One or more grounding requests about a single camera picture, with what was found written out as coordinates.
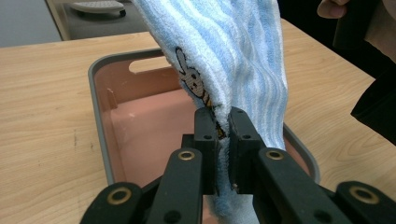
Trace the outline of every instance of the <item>light blue towel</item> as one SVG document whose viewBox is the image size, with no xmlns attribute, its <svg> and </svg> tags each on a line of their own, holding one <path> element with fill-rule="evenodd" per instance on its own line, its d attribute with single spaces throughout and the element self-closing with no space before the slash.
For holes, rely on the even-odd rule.
<svg viewBox="0 0 396 224">
<path fill-rule="evenodd" d="M 211 197 L 220 222 L 257 223 L 252 197 L 228 180 L 231 106 L 244 109 L 268 147 L 284 148 L 288 98 L 276 0 L 134 0 L 180 83 L 198 107 L 211 106 L 219 122 L 219 196 Z"/>
</svg>

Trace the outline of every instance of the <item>metal screw hole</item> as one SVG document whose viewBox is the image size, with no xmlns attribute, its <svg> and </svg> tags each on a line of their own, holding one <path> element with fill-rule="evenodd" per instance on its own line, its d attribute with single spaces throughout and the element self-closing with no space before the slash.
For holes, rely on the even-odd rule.
<svg viewBox="0 0 396 224">
<path fill-rule="evenodd" d="M 178 153 L 178 158 L 183 160 L 183 161 L 190 161 L 194 159 L 195 154 L 191 151 L 182 151 Z"/>
<path fill-rule="evenodd" d="M 274 150 L 267 151 L 267 153 L 265 153 L 265 155 L 274 161 L 282 160 L 284 157 L 282 153 L 280 153 L 278 151 L 274 151 Z"/>
<path fill-rule="evenodd" d="M 125 187 L 120 187 L 117 189 L 113 189 L 108 195 L 107 195 L 107 202 L 113 205 L 118 205 L 125 203 L 128 201 L 132 196 L 132 192 L 125 188 Z"/>
<path fill-rule="evenodd" d="M 364 187 L 359 186 L 352 186 L 349 189 L 349 193 L 357 200 L 361 201 L 362 203 L 369 203 L 369 204 L 376 204 L 379 203 L 379 198 Z"/>
</svg>

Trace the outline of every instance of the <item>black sleeve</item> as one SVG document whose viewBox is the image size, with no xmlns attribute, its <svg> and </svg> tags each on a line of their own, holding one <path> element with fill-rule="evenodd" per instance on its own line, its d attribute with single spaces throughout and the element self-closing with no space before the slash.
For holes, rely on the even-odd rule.
<svg viewBox="0 0 396 224">
<path fill-rule="evenodd" d="M 364 92 L 351 115 L 396 146 L 396 64 Z"/>
</svg>

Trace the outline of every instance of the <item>person's hand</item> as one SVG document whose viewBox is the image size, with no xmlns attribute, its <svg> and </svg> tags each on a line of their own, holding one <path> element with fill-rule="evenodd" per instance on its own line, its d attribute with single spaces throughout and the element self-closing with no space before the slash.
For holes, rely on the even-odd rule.
<svg viewBox="0 0 396 224">
<path fill-rule="evenodd" d="M 340 19 L 347 14 L 348 2 L 349 0 L 322 0 L 318 6 L 318 15 L 326 19 Z"/>
<path fill-rule="evenodd" d="M 327 19 L 340 19 L 347 14 L 348 2 L 349 0 L 322 0 L 318 6 L 318 15 Z M 396 0 L 382 0 L 378 4 L 365 40 L 396 62 Z"/>
</svg>

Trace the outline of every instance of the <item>plastic tray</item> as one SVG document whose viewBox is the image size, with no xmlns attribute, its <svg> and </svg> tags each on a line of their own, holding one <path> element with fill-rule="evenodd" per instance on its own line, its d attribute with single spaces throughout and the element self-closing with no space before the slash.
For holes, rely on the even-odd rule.
<svg viewBox="0 0 396 224">
<path fill-rule="evenodd" d="M 154 64 L 130 71 L 131 63 L 161 56 L 160 49 L 110 55 L 89 70 L 108 184 L 127 181 L 144 187 L 163 174 L 182 134 L 193 133 L 196 108 L 172 67 Z M 290 155 L 318 183 L 316 161 L 286 125 L 284 138 Z"/>
</svg>

